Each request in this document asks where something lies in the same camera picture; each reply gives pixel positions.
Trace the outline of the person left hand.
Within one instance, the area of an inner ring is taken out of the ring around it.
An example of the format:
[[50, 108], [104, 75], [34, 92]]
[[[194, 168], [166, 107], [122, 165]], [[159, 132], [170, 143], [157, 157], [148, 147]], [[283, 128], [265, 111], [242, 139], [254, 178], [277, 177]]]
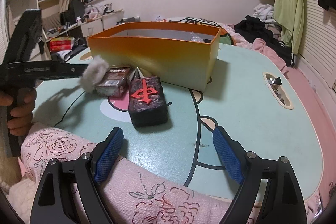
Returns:
[[32, 126], [36, 98], [37, 92], [35, 88], [27, 89], [23, 103], [11, 110], [11, 119], [7, 121], [6, 125], [11, 135], [23, 136], [29, 133]]

